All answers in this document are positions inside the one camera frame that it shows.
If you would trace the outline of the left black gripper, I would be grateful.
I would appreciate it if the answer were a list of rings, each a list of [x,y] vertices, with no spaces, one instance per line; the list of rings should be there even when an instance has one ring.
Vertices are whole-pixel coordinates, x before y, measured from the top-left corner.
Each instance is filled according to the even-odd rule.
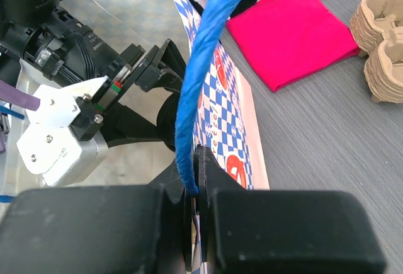
[[[175,151],[174,122],[186,64],[171,40],[149,52],[131,44],[118,54],[90,28],[61,35],[41,28],[37,31],[37,67],[63,87],[107,78],[93,97],[76,99],[84,111],[72,123],[79,139],[91,139],[101,132],[108,147],[163,142]],[[133,85],[144,92],[163,88],[171,93],[157,114],[156,124],[119,102]]]

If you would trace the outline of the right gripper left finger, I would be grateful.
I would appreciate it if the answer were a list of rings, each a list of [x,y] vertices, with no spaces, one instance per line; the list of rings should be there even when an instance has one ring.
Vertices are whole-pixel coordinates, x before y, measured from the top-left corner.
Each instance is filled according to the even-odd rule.
[[[1,221],[2,273],[187,273],[191,249],[174,164],[146,185],[27,190]]]

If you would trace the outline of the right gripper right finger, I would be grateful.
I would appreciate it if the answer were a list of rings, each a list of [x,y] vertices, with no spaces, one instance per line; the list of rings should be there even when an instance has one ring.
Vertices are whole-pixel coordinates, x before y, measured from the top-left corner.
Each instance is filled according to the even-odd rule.
[[[201,258],[209,273],[384,273],[386,257],[350,193],[246,190],[196,148]]]

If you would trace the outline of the checkered paper takeout bag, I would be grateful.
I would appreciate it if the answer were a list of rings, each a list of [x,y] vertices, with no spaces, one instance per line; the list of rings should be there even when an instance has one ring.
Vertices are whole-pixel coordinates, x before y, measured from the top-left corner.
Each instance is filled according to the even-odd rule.
[[[190,1],[173,0],[173,2],[183,22],[191,50],[191,59],[185,62],[186,68],[175,122],[181,122],[183,119],[183,114],[187,109],[186,98],[196,101],[196,105],[189,109],[191,130],[190,134],[184,137],[186,148],[191,152],[191,159],[180,164],[172,164],[176,166],[184,191],[190,198],[191,228],[200,228],[200,215],[197,205],[199,186],[194,168],[197,147],[210,148],[219,166],[233,180],[246,190],[257,190],[257,183],[253,176],[258,170],[251,155],[251,131],[253,128],[244,124],[244,118],[254,110],[254,105],[242,103],[241,98],[244,96],[244,92],[238,85],[240,72],[220,42],[213,42],[207,52],[199,51],[199,31],[203,29],[203,22]],[[43,84],[62,88],[55,82],[46,79],[37,69],[29,67],[27,62],[24,62],[20,69],[20,76],[26,77],[29,73],[42,76],[44,82],[39,83],[34,89],[14,88],[7,84],[1,85],[1,98],[12,106],[25,111],[22,130],[18,134],[13,134],[9,142],[10,148],[16,149],[14,158],[20,161],[25,168],[16,142],[29,124],[26,111],[36,111],[40,106],[40,100],[33,94]],[[163,88],[154,88],[144,92],[133,85],[120,98],[120,103],[131,108],[151,123],[156,123],[157,114],[169,96],[170,92]],[[41,176],[32,175],[37,181],[32,189],[80,187],[79,183],[81,182],[67,186],[49,187],[43,184]]]

